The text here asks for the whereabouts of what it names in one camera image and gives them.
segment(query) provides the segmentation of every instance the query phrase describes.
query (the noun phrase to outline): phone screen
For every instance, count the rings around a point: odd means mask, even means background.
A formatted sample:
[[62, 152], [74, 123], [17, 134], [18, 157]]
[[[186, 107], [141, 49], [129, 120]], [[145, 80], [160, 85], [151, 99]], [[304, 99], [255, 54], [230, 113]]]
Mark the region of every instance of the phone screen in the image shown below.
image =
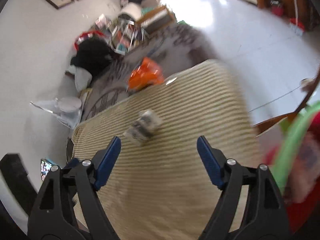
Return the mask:
[[49, 170], [54, 164], [52, 164], [47, 159], [41, 159], [41, 180], [44, 181], [45, 176], [47, 176]]

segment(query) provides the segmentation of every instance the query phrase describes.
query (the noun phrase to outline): blue gripper pad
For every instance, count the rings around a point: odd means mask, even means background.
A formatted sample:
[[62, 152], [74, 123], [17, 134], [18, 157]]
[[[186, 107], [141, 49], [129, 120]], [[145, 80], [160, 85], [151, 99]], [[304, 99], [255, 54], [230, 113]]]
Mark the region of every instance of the blue gripper pad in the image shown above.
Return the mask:
[[114, 137], [109, 143], [107, 149], [103, 150], [104, 156], [102, 156], [99, 166], [95, 168], [96, 181], [93, 186], [96, 191], [100, 190], [102, 186], [106, 185], [120, 151], [121, 140], [119, 137]]
[[198, 138], [197, 150], [212, 184], [222, 189], [224, 182], [221, 169], [227, 159], [220, 150], [213, 149], [204, 136]]

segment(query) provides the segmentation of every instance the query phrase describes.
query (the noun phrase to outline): metal screw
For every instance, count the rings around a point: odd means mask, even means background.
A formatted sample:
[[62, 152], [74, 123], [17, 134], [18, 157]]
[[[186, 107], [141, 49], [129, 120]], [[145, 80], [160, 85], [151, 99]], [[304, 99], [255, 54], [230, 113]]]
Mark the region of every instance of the metal screw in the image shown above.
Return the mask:
[[57, 171], [58, 170], [58, 166], [57, 165], [54, 165], [51, 167], [51, 171]]
[[263, 171], [266, 171], [268, 169], [268, 166], [265, 164], [261, 164], [260, 169], [262, 169]]
[[82, 162], [82, 165], [83, 166], [89, 166], [91, 164], [91, 161], [90, 160], [84, 160], [83, 162]]
[[229, 164], [229, 165], [236, 165], [236, 160], [234, 160], [234, 159], [227, 159], [227, 163]]

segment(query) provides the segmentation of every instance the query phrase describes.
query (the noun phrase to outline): wooden cabinet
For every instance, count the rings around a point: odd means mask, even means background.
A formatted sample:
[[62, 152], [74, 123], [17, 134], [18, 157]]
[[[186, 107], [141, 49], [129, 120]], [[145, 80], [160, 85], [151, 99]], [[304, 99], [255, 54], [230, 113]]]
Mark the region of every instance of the wooden cabinet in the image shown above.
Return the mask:
[[[284, 4], [284, 14], [289, 18], [295, 18], [294, 0], [277, 0]], [[304, 24], [306, 29], [310, 29], [314, 20], [313, 13], [317, 14], [309, 0], [297, 0], [299, 20]]]

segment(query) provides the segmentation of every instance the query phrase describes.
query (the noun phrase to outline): gray blanket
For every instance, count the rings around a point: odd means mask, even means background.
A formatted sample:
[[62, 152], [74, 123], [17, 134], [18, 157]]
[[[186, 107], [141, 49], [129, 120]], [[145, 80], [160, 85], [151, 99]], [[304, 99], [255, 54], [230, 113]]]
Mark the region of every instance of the gray blanket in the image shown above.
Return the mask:
[[164, 77], [216, 58], [201, 32], [189, 25], [169, 25], [126, 54], [121, 61], [111, 64], [110, 68], [92, 82], [93, 90], [84, 106], [82, 121], [129, 96], [126, 82], [132, 70], [162, 40], [161, 46], [150, 58], [162, 67]]

